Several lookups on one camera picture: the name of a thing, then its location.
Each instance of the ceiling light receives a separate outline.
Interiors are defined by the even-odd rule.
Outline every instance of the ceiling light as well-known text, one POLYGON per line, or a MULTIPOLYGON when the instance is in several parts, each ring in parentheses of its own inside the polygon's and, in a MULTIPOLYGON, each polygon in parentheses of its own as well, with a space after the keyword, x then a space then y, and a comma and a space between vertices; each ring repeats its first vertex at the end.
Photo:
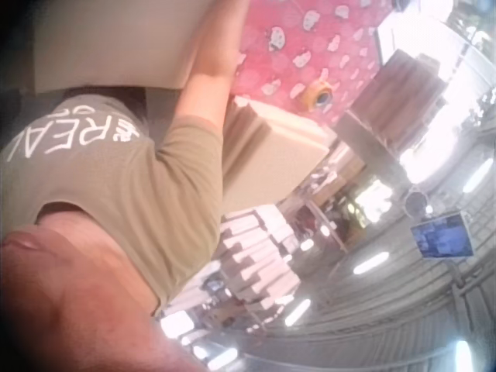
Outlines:
POLYGON ((193 347, 193 354, 195 357, 197 357, 199 360, 204 360, 206 357, 208 357, 207 350, 203 349, 200 346, 194 346, 193 347))
POLYGON ((331 232, 329 231, 329 227, 327 226, 320 226, 320 232, 323 234, 323 236, 329 236, 331 232))
POLYGON ((187 332, 195 329, 195 324, 186 312, 176 312, 160 320, 160 326, 165 333, 165 336, 170 339, 184 335, 187 332))
POLYGON ((373 269, 374 267, 379 266, 382 264, 384 261, 386 261, 389 258, 389 252, 381 252, 378 255, 370 258, 369 260, 363 262, 362 264, 358 265, 353 269, 353 273, 356 275, 363 274, 367 272, 368 270, 373 269))
POLYGON ((238 357, 238 350, 232 348, 208 362, 209 370, 220 370, 222 367, 233 362, 238 357))
POLYGON ((300 245, 300 248, 302 251, 306 251, 306 250, 309 250, 310 248, 313 247, 313 240, 311 239, 306 239, 306 241, 304 241, 301 245, 300 245))
POLYGON ((278 298, 276 301, 274 301, 277 305, 287 305, 291 301, 293 301, 295 297, 292 294, 288 294, 284 297, 278 298))
POLYGON ((191 340, 189 339, 189 337, 185 336, 181 339, 181 345, 182 346, 187 346, 191 343, 191 340))
POLYGON ((474 372, 472 353, 467 341, 458 341, 455 353, 456 372, 474 372))
POLYGON ((290 315, 288 315, 288 317, 284 321, 284 323, 286 323, 286 326, 291 327, 292 325, 294 325, 298 321, 298 319, 300 319, 301 316, 308 310, 310 304, 311 302, 308 299, 302 301, 301 304, 298 305, 298 307, 290 315))
POLYGON ((494 160, 492 158, 487 159, 484 161, 484 163, 477 169, 474 174, 472 174, 472 177, 470 177, 470 180, 465 184, 463 187, 463 192, 469 193, 472 192, 477 188, 479 183, 482 182, 486 174, 489 172, 491 169, 491 166, 493 165, 494 160))

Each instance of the display screen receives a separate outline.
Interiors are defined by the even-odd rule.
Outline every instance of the display screen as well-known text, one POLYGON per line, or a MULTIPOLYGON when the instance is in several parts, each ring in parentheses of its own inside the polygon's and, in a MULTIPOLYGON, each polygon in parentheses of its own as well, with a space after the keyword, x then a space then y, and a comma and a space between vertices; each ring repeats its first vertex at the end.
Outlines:
POLYGON ((470 236, 460 213, 431 219, 412 227, 412 233, 424 257, 473 256, 470 236))

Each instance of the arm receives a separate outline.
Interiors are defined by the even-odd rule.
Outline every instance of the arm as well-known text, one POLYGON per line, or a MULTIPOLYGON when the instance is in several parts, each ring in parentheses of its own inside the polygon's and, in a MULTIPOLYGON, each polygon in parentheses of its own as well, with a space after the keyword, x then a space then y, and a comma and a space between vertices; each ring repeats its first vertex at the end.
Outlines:
POLYGON ((176 117, 195 115, 222 128, 249 5, 250 0, 216 0, 210 9, 176 117))
POLYGON ((41 370, 199 372, 115 278, 32 226, 2 245, 2 314, 41 370))

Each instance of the ceiling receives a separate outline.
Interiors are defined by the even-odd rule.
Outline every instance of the ceiling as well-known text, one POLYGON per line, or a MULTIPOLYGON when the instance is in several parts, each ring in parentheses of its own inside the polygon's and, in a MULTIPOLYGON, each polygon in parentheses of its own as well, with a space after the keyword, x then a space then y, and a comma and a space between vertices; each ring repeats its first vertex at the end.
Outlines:
POLYGON ((494 172, 477 192, 462 192, 493 152, 494 139, 484 143, 467 136, 429 185, 436 212, 458 208, 469 214, 474 257, 448 263, 423 259, 410 232, 412 221, 397 206, 334 270, 314 263, 315 275, 302 281, 288 306, 290 312, 302 299, 312 300, 296 325, 286 327, 281 316, 264 337, 230 330, 211 340, 236 344, 246 354, 246 370, 452 370, 454 342, 479 340, 496 319, 494 172), (381 251, 390 253, 386 263, 363 276, 353 274, 358 263, 381 251), (455 277, 462 289, 453 284, 455 277))

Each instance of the mounted monitor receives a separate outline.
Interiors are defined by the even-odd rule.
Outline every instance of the mounted monitor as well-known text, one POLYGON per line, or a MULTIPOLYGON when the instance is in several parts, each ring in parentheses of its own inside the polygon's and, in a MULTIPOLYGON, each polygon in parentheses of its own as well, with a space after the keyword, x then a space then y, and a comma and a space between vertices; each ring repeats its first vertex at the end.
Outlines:
POLYGON ((412 227, 413 237, 424 258, 470 257, 474 255, 462 212, 426 220, 412 227))

